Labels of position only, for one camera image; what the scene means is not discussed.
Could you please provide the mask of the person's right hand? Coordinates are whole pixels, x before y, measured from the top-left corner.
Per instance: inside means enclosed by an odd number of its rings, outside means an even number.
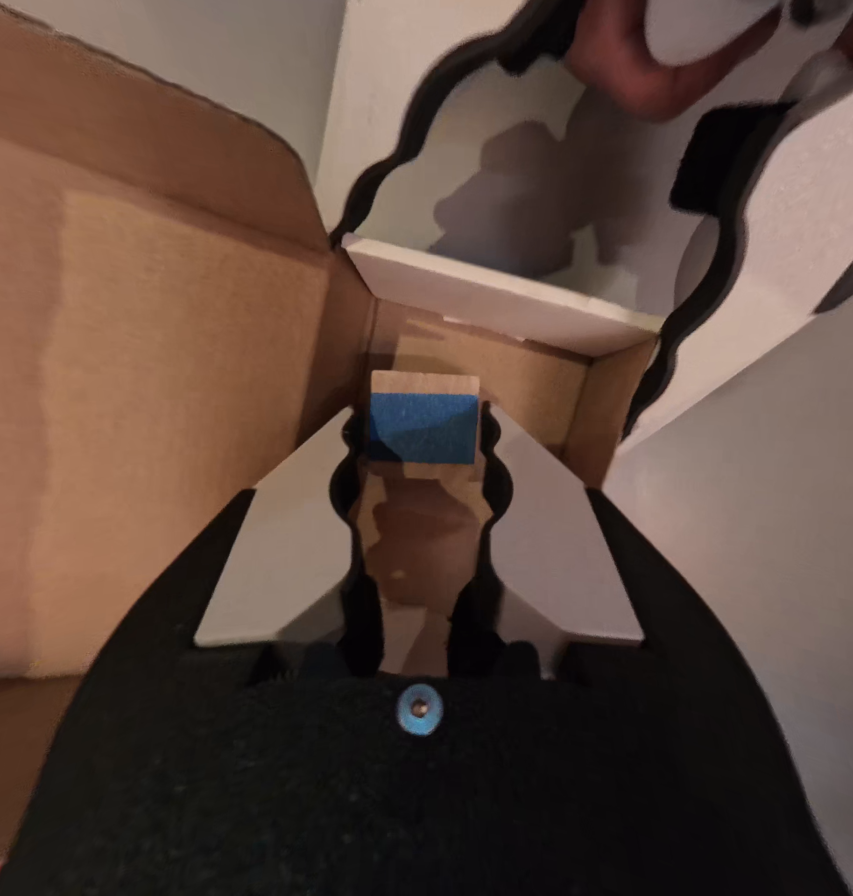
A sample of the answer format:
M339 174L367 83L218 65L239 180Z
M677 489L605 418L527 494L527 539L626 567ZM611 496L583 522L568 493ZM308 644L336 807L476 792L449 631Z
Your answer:
M758 52L775 33L781 15L776 6L711 55L668 66L649 50L646 10L644 1L585 2L564 65L624 113L655 124L681 116Z

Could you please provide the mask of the wooden block blue face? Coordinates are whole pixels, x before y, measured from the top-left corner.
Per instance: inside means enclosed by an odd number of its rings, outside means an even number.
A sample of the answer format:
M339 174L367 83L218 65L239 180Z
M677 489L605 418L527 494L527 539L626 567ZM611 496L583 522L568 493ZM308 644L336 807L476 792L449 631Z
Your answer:
M374 370L367 459L472 471L477 464L480 393L476 375Z

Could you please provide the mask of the grey desk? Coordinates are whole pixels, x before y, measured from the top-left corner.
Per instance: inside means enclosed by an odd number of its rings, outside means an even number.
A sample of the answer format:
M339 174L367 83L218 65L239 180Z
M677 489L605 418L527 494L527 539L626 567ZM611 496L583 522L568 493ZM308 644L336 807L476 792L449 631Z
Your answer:
M641 124L597 90L549 63L520 89L498 68L455 89L424 157L392 175L362 231L392 242L550 284L591 290L633 310L663 314L687 296L712 253L715 227L671 210L664 195L701 111L775 98L823 53L846 14L802 31L783 24L766 49L699 106L668 125ZM189 501L146 494L168 450L177 412L201 409L178 385L176 362L149 378L116 354L133 337L91 344L78 329L65 277L42 366L50 436L75 436L74 460L51 442L36 535L32 674L83 670L162 560L189 532ZM846 399L825 397L839 374L853 386L853 299L834 322L812 324L719 387L699 408L615 464L613 496L698 585L749 650L789 741L813 809L849 863L853 855L853 696L838 697L853 658L853 450Z

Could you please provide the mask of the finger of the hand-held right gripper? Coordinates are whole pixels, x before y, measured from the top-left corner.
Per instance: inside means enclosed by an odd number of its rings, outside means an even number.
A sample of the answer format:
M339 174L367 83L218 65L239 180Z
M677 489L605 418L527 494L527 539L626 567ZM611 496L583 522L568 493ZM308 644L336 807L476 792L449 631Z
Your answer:
M490 63L514 76L561 60L583 2L346 2L320 151L332 247L370 214L388 176L423 149L454 88Z
M656 433L853 296L853 70L794 102L706 114L670 204L703 216L683 266L709 265L664 321L623 440Z

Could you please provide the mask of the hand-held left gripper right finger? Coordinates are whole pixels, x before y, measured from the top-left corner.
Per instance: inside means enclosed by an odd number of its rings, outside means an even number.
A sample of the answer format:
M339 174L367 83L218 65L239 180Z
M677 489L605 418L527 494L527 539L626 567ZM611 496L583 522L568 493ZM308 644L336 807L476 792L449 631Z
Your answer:
M581 646L638 649L642 626L589 489L498 405L481 409L489 519L451 613L451 678L525 667L558 678Z

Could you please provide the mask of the white cardboard box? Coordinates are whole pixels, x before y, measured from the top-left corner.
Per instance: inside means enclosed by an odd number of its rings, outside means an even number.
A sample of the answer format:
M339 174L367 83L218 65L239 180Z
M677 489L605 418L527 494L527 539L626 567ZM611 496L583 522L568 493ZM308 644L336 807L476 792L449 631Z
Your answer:
M87 666L356 399L374 302L281 138L0 4L0 673Z

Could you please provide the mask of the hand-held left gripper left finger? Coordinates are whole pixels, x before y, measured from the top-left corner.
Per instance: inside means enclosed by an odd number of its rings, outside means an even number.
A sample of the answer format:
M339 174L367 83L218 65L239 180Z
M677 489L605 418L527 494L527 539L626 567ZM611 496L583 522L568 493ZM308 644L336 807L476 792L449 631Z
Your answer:
M353 675L378 672L383 616L353 514L364 436L342 409L258 483L195 647L271 644L299 666L310 644L332 644Z

